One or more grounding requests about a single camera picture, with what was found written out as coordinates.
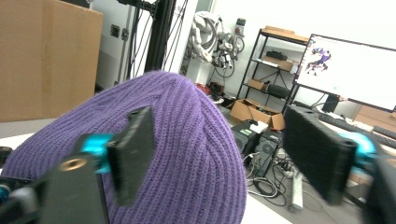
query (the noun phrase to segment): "ribbed knit texture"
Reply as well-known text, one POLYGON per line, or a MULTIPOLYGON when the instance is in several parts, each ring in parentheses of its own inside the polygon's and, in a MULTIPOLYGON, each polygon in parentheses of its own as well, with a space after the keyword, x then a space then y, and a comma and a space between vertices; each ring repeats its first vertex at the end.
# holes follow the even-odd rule
POLYGON ((20 145, 2 175, 37 179, 69 155, 81 134, 119 133, 128 113, 147 105, 156 151, 132 207, 117 206, 110 175, 103 175, 110 222, 240 223, 247 189, 231 130, 177 74, 150 72, 96 94, 20 145))

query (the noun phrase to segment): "floor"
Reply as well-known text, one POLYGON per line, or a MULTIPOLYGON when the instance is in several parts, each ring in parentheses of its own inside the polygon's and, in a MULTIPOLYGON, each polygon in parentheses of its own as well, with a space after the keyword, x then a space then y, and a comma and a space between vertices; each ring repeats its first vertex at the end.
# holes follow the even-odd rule
MULTIPOLYGON (((235 125, 238 121, 229 117, 229 110, 224 107, 219 107, 220 111, 228 119, 229 124, 235 125)), ((38 120, 27 120, 27 121, 16 121, 16 122, 2 122, 0 123, 0 138, 10 137, 13 135, 19 135, 24 133, 34 133, 48 124, 52 123, 54 119, 38 119, 38 120)), ((267 178, 273 178, 272 172, 268 173, 267 178)), ((286 191, 284 193, 286 201, 282 197, 277 197, 273 200, 266 200, 261 196, 252 195, 255 199, 271 208, 273 211, 280 214, 288 221, 295 224, 357 224, 361 223, 361 210, 356 206, 345 200, 340 206, 329 206, 323 200, 320 199, 315 190, 306 182, 303 182, 303 202, 304 209, 302 211, 291 212, 289 210, 291 201, 291 185, 292 180, 287 179, 283 182, 286 191), (283 206, 275 205, 274 203, 283 204, 283 206)), ((248 189, 257 191, 254 186, 248 186, 248 189)), ((262 217, 262 223, 265 223, 266 218, 262 217)))

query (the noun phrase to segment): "desk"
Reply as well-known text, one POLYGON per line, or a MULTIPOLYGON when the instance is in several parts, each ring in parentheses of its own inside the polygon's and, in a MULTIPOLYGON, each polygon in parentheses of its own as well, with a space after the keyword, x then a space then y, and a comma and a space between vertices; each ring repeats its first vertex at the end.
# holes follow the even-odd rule
MULTIPOLYGON (((28 133, 28 134, 22 134, 22 135, 0 139, 0 146, 11 147, 15 149, 32 135, 33 135, 32 133, 28 133)), ((274 212, 264 204, 260 203, 259 201, 248 195, 247 206, 241 223, 255 224, 255 223, 263 223, 263 222, 277 223, 277 224, 291 223, 282 216, 280 216, 278 213, 274 212)))

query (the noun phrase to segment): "power strip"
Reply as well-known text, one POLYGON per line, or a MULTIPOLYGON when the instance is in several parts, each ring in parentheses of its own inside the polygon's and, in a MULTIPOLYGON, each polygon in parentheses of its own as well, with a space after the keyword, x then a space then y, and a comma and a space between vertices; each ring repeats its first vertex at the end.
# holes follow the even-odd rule
POLYGON ((303 210, 303 175, 294 172, 293 175, 293 195, 291 196, 291 205, 289 210, 291 212, 303 210))

